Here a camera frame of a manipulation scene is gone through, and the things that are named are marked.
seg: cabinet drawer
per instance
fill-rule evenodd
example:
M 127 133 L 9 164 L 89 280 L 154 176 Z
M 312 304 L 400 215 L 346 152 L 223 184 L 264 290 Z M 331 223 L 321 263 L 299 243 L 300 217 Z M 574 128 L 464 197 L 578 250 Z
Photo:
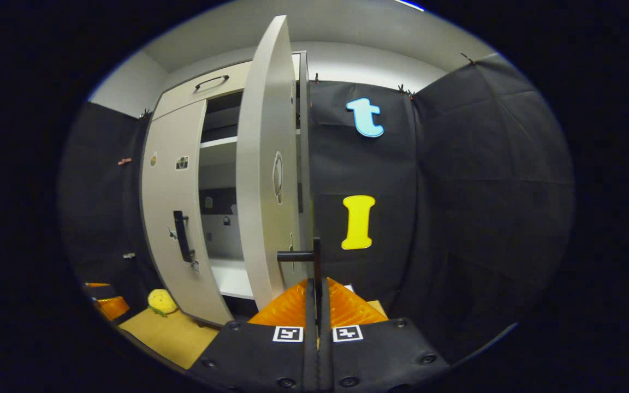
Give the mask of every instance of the cabinet drawer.
M 177 110 L 194 102 L 199 102 L 200 100 L 244 90 L 251 64 L 252 62 L 244 62 L 230 65 L 230 67 L 201 75 L 164 92 L 162 97 L 159 98 L 159 104 L 157 104 L 154 119 L 158 119 L 173 110 Z M 211 80 L 212 78 L 217 78 L 222 75 L 229 75 L 229 79 L 225 80 L 220 78 Z M 201 82 L 205 83 L 200 85 L 200 89 L 195 90 L 195 86 Z

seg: black door handle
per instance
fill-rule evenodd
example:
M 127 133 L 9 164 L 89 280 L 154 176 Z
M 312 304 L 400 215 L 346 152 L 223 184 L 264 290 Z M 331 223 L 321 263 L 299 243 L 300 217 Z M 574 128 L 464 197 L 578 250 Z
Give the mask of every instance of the black door handle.
M 225 78 L 225 80 L 228 80 L 229 79 L 229 75 L 222 75 L 222 76 L 218 76 L 217 78 L 203 80 L 203 82 L 200 82 L 199 84 L 195 85 L 195 91 L 197 91 L 200 88 L 200 85 L 202 85 L 203 83 L 207 83 L 207 82 L 210 82 L 210 80 L 216 80 L 216 79 L 220 79 L 220 78 Z
M 188 219 L 188 216 L 184 216 L 182 211 L 174 211 L 174 224 L 176 226 L 176 236 L 179 238 L 181 256 L 184 261 L 193 262 L 195 259 L 195 250 L 188 248 L 188 238 L 186 237 L 186 227 L 184 226 L 185 219 Z

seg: yellow sponge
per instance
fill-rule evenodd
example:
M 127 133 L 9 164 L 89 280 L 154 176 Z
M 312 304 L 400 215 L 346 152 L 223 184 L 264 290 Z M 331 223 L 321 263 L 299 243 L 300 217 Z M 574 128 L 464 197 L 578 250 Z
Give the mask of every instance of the yellow sponge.
M 155 313 L 165 317 L 169 313 L 173 313 L 178 310 L 178 306 L 174 303 L 174 299 L 166 289 L 155 289 L 150 292 L 150 296 L 147 297 L 147 303 L 150 304 L 150 308 Z

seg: orange object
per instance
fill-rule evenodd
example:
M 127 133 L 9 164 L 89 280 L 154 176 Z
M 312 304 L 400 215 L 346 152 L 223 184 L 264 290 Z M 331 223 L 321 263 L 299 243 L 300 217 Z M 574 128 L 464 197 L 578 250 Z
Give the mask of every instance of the orange object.
M 379 323 L 387 321 L 374 307 L 349 289 L 327 278 L 329 283 L 329 312 L 331 328 L 354 324 Z M 294 287 L 273 299 L 249 323 L 266 326 L 302 326 L 305 327 L 305 286 L 303 279 Z
M 116 296 L 110 299 L 98 299 L 97 304 L 103 315 L 110 320 L 118 318 L 119 316 L 127 313 L 130 309 L 128 303 L 125 303 L 123 296 Z

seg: screw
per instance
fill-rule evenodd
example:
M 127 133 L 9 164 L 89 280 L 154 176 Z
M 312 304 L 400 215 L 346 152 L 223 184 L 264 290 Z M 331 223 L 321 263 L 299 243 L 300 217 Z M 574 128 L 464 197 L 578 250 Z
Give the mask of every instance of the screw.
M 280 378 L 278 380 L 278 385 L 283 386 L 283 388 L 292 388 L 295 386 L 295 381 L 290 378 Z
M 359 384 L 359 379 L 356 377 L 346 377 L 342 379 L 339 384 L 344 386 L 344 388 L 351 388 L 352 386 L 356 386 Z
M 430 364 L 436 361 L 436 355 L 427 355 L 422 358 L 422 363 Z

